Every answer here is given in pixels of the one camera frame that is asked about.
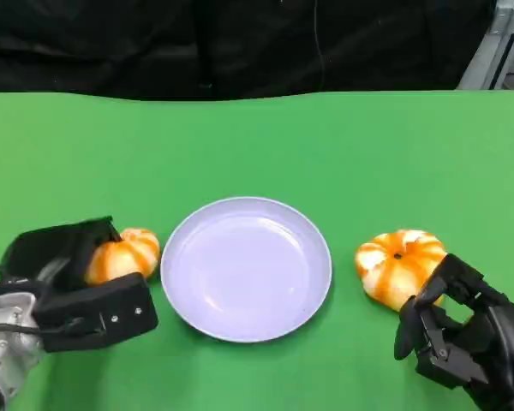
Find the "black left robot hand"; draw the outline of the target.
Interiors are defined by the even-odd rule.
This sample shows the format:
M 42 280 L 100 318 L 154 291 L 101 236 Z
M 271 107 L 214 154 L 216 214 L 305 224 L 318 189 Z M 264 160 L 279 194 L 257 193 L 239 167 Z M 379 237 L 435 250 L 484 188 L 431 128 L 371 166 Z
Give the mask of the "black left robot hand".
M 85 275 L 98 247 L 119 240 L 112 217 L 24 232 L 6 248 L 0 278 L 38 281 L 62 292 L 84 289 Z

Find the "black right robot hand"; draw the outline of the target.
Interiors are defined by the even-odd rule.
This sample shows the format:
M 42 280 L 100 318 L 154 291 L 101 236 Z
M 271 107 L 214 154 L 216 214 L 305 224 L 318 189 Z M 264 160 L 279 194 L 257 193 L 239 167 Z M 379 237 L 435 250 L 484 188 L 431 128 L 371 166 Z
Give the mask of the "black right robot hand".
M 394 357 L 481 410 L 514 410 L 514 303 L 452 253 L 399 310 Z

